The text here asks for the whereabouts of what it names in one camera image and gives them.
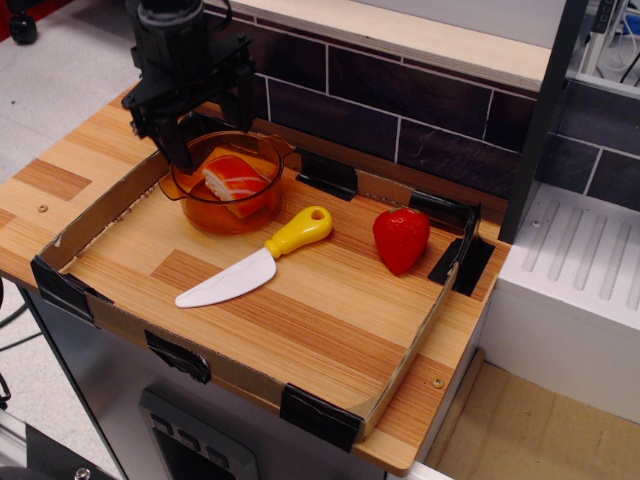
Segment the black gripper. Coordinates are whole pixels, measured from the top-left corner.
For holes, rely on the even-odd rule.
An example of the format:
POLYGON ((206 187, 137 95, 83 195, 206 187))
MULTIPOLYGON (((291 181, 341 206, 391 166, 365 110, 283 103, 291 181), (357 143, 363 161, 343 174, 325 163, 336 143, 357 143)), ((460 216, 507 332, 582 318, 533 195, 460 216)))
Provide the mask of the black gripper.
POLYGON ((132 128, 150 137, 181 171, 195 169, 178 119, 206 102, 217 102, 224 120, 242 132, 253 124, 255 61, 244 33, 212 39, 203 14, 159 14, 166 23, 166 67, 170 89, 144 111, 132 128))

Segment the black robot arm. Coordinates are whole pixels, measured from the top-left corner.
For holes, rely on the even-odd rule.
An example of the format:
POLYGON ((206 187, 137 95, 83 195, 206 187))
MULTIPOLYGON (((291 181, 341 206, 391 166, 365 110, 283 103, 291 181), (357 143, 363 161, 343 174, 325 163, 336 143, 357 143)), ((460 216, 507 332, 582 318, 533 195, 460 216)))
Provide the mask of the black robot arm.
POLYGON ((202 1, 128 1, 136 45, 131 49, 140 79, 122 106, 140 138, 149 137, 170 164, 193 173, 201 164, 191 157, 179 121, 206 102, 218 102, 225 121, 248 131, 253 123, 255 62, 250 38, 242 33, 217 40, 232 9, 216 24, 205 18, 202 1))

